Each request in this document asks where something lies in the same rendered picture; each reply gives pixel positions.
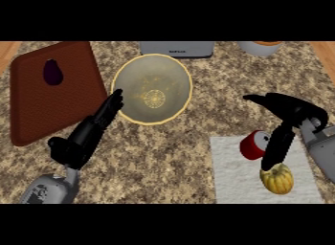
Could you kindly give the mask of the white placemat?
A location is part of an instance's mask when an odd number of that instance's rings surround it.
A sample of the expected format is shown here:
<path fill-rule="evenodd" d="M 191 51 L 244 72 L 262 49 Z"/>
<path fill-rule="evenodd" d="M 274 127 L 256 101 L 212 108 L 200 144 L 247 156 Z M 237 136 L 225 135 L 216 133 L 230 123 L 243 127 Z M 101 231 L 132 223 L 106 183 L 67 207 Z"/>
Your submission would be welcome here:
<path fill-rule="evenodd" d="M 212 137 L 212 164 L 219 204 L 323 204 L 304 146 L 293 139 L 284 164 L 292 171 L 289 194 L 274 194 L 259 180 L 259 160 L 247 160 L 239 149 L 243 136 Z"/>

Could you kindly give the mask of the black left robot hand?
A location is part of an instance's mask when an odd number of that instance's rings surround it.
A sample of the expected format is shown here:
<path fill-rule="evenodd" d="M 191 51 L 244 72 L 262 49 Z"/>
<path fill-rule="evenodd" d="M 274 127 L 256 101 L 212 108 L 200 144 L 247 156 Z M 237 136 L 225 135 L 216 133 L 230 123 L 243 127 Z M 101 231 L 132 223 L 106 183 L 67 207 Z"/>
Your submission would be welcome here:
<path fill-rule="evenodd" d="M 104 130 L 123 106 L 121 93 L 122 90 L 116 89 L 95 113 L 84 118 L 66 139 L 51 137 L 48 140 L 50 157 L 59 164 L 72 169 L 84 167 L 98 146 Z"/>

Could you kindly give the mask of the pale grey orange-topped container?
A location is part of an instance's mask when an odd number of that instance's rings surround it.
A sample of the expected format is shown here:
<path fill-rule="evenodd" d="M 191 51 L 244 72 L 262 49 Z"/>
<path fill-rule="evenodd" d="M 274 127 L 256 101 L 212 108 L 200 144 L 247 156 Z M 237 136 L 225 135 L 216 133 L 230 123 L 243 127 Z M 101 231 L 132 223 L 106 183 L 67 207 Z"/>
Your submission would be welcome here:
<path fill-rule="evenodd" d="M 281 41 L 239 41 L 242 50 L 253 56 L 270 56 L 281 47 Z"/>

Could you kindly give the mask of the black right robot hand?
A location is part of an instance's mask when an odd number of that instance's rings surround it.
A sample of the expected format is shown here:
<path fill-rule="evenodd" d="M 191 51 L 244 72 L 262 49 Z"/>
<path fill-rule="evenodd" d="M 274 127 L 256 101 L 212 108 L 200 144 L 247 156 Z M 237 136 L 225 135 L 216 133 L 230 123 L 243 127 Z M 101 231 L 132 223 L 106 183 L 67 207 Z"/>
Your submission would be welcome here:
<path fill-rule="evenodd" d="M 261 169 L 268 171 L 284 161 L 295 137 L 292 128 L 299 128 L 308 120 L 312 123 L 312 132 L 318 133 L 327 125 L 327 112 L 305 100 L 280 93 L 267 93 L 264 96 L 249 94 L 243 95 L 243 99 L 262 105 L 283 121 L 273 131 L 261 160 Z"/>

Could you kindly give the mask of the yellow squash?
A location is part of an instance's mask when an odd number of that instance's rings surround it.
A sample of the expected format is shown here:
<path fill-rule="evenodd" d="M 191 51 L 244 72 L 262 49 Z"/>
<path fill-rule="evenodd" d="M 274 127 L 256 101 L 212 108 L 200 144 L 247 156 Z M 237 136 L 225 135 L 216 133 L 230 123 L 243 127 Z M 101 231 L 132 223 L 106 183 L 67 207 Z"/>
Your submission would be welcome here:
<path fill-rule="evenodd" d="M 278 163 L 268 170 L 259 171 L 264 187 L 275 194 L 287 194 L 293 187 L 293 176 L 289 167 Z"/>

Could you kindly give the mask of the brown cutting board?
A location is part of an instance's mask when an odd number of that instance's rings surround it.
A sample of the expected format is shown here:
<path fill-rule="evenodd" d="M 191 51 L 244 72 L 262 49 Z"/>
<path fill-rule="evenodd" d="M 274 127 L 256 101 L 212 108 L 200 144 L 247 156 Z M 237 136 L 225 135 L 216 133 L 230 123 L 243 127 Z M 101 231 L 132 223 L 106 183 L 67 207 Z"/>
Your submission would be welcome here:
<path fill-rule="evenodd" d="M 44 67 L 56 61 L 63 80 L 50 85 Z M 107 97 L 87 41 L 64 41 L 20 55 L 10 68 L 10 136 L 25 146 L 91 115 Z"/>

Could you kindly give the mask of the yellow-rimmed grey bowl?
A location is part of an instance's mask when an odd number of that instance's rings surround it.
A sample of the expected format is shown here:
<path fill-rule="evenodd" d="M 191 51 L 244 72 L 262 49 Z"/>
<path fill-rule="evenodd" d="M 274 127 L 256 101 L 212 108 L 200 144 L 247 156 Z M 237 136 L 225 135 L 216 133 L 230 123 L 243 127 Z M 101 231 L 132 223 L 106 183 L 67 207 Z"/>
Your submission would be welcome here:
<path fill-rule="evenodd" d="M 128 60 L 116 71 L 110 92 L 122 90 L 121 116 L 135 124 L 174 120 L 191 99 L 191 76 L 181 62 L 162 54 Z"/>

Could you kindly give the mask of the grey appliance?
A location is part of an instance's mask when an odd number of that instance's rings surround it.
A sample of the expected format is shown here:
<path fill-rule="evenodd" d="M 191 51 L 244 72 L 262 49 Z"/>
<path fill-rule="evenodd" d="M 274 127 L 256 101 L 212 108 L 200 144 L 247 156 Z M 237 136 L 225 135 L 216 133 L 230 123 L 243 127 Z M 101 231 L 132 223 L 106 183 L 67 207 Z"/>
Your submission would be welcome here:
<path fill-rule="evenodd" d="M 141 41 L 141 54 L 163 54 L 171 57 L 209 57 L 214 41 Z"/>

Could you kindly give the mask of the dark purple eggplant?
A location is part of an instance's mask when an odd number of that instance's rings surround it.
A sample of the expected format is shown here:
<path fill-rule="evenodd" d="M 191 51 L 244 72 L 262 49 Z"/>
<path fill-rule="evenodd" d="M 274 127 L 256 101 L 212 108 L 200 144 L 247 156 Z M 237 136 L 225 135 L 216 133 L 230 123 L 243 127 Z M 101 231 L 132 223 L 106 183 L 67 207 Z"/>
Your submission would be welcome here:
<path fill-rule="evenodd" d="M 63 74 L 54 59 L 45 62 L 44 66 L 44 81 L 48 85 L 59 85 L 63 81 Z"/>

